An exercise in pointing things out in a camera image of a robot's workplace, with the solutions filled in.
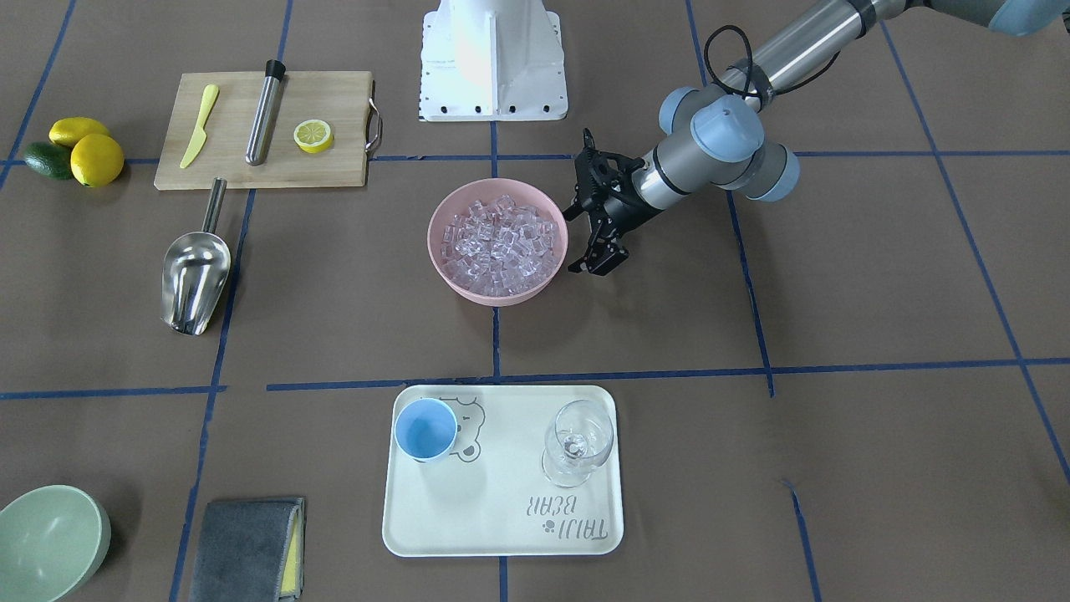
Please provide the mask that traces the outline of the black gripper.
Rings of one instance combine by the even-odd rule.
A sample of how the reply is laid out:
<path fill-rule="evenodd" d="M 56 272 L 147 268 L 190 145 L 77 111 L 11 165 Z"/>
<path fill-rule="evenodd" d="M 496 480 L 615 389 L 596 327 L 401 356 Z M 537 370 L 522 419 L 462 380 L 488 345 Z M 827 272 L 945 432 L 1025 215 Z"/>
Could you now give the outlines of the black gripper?
<path fill-rule="evenodd" d="M 635 190 L 629 171 L 592 163 L 583 169 L 583 209 L 591 236 L 567 271 L 607 277 L 629 258 L 620 237 L 661 214 Z"/>

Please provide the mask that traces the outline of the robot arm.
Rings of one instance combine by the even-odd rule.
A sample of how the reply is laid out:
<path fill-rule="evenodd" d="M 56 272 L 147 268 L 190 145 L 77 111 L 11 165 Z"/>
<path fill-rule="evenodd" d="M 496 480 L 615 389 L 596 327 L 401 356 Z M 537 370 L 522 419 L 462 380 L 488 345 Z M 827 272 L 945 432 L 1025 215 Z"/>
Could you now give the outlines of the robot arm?
<path fill-rule="evenodd" d="M 588 240 L 569 272 L 603 277 L 629 257 L 628 232 L 706 186 L 737 191 L 752 201 L 780 201 L 800 176 L 798 157 L 771 142 L 759 114 L 779 96 L 809 84 L 840 51 L 913 1 L 817 1 L 760 47 L 744 38 L 745 57 L 725 73 L 708 71 L 710 83 L 683 87 L 659 108 L 664 139 L 639 157 L 596 146 L 583 133 L 574 157 L 574 201 L 566 221 L 588 218 Z"/>

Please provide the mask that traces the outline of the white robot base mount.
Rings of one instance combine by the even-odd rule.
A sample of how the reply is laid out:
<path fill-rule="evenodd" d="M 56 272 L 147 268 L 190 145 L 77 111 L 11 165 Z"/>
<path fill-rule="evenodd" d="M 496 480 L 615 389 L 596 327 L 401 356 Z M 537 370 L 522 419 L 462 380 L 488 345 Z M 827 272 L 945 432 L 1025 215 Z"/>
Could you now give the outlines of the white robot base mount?
<path fill-rule="evenodd" d="M 421 121 L 568 115 L 561 19 L 542 1 L 441 1 L 421 34 Z"/>

